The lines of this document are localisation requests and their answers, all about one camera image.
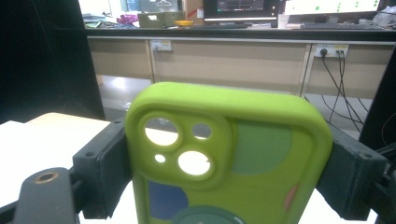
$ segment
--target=electrical socket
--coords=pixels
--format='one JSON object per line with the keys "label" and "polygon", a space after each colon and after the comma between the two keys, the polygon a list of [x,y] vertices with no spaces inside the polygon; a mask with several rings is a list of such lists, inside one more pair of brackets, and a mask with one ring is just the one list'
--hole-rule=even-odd
{"label": "electrical socket", "polygon": [[152,50],[172,51],[172,43],[170,40],[151,40]]}
{"label": "electrical socket", "polygon": [[322,49],[327,50],[326,58],[338,58],[339,54],[338,51],[343,51],[344,55],[341,55],[341,57],[346,57],[347,56],[347,50],[348,50],[349,45],[329,45],[329,44],[318,44],[317,45],[317,51],[315,52],[315,57],[322,57],[320,54],[320,51]]}

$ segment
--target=tiled floor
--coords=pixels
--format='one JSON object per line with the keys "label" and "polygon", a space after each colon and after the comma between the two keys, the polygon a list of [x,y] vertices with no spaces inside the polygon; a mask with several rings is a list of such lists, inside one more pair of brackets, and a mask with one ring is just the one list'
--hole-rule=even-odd
{"label": "tiled floor", "polygon": [[366,120],[368,113],[367,110],[370,109],[372,100],[347,98],[347,101],[351,105],[351,107],[347,109],[345,99],[340,97],[337,100],[334,112],[332,112],[334,103],[336,101],[335,96],[307,94],[305,97],[320,111],[323,118],[325,118],[333,126],[342,130],[344,133],[349,134],[355,139],[359,138],[362,124]]}
{"label": "tiled floor", "polygon": [[111,121],[125,116],[130,103],[136,95],[148,87],[148,79],[102,76],[99,86],[106,119]]}

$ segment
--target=camera cutout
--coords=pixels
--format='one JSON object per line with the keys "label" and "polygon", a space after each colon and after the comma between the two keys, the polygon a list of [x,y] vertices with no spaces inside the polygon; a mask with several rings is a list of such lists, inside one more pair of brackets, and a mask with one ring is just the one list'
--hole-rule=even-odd
{"label": "camera cutout", "polygon": [[148,139],[158,146],[170,146],[178,139],[177,128],[169,119],[150,119],[146,123],[145,132]]}
{"label": "camera cutout", "polygon": [[161,154],[157,154],[154,156],[155,161],[159,162],[159,163],[164,163],[166,161],[165,156],[161,155]]}
{"label": "camera cutout", "polygon": [[189,175],[204,175],[210,169],[209,158],[201,152],[186,151],[178,157],[178,165]]}
{"label": "camera cutout", "polygon": [[192,127],[192,134],[198,139],[207,139],[212,134],[210,127],[204,123],[195,124]]}

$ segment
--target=silicone phone case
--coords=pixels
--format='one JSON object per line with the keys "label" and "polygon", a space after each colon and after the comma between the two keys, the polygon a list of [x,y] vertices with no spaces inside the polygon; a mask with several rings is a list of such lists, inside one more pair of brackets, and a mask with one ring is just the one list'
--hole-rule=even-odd
{"label": "silicone phone case", "polygon": [[297,223],[332,148],[297,96],[170,82],[135,98],[125,133],[141,224]]}

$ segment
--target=monitor screen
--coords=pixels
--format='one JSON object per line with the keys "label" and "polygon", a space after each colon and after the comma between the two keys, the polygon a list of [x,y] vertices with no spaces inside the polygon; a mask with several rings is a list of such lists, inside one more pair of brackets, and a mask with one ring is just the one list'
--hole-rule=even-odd
{"label": "monitor screen", "polygon": [[204,0],[205,22],[275,21],[279,0]]}
{"label": "monitor screen", "polygon": [[290,0],[286,2],[285,14],[333,14],[377,11],[379,0]]}

